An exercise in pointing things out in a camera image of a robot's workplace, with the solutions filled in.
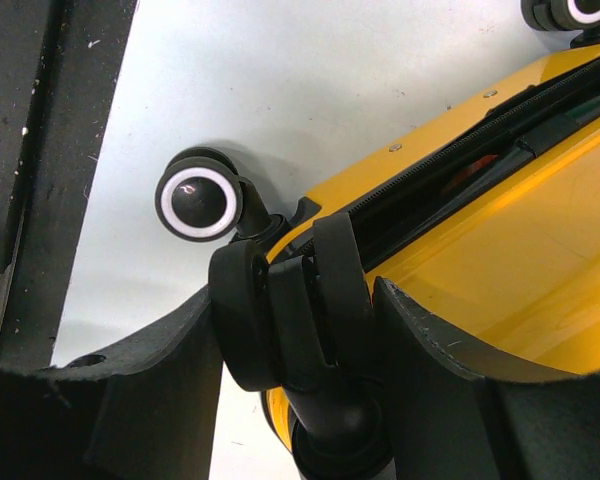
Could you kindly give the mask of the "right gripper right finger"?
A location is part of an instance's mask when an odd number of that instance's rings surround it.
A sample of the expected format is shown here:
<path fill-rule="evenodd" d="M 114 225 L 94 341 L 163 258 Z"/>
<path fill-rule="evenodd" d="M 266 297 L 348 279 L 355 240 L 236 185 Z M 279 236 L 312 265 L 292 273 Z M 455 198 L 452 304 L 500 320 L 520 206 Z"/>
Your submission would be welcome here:
<path fill-rule="evenodd" d="M 398 478 L 587 478 L 583 378 L 477 339 L 385 278 L 373 302 Z"/>

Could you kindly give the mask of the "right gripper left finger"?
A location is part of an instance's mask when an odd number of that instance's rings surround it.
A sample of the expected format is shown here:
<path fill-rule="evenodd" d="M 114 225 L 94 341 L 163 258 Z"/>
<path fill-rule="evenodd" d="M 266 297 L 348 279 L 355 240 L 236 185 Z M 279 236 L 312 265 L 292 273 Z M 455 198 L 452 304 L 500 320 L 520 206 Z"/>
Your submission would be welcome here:
<path fill-rule="evenodd" d="M 44 463 L 47 479 L 206 479 L 221 358 L 202 288 L 128 337 L 44 374 L 65 413 L 83 426 L 70 453 Z"/>

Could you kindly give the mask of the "yellow Pikachu hard-shell suitcase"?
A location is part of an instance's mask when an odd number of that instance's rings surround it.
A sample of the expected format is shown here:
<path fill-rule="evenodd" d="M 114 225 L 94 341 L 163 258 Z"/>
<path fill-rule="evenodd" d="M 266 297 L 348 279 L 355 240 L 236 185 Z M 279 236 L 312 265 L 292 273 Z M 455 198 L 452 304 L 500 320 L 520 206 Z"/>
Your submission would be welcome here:
<path fill-rule="evenodd" d="M 373 294 L 385 278 L 506 353 L 583 378 L 600 479 L 600 1 L 524 1 L 573 32 L 549 55 L 271 214 L 230 157 L 176 155 L 155 191 L 172 234 L 231 234 L 211 322 L 304 479 L 400 479 Z"/>

